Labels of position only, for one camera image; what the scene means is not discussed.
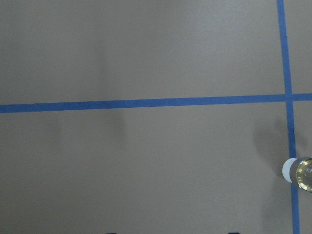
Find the PPR valve white brass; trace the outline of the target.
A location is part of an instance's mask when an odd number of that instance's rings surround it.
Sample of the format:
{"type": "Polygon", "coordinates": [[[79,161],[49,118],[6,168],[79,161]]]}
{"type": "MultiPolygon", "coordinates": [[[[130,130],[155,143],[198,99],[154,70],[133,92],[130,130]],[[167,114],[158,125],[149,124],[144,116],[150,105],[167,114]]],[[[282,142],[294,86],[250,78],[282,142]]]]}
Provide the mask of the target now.
{"type": "Polygon", "coordinates": [[[312,192],[312,158],[290,158],[282,166],[284,179],[295,187],[312,192]]]}

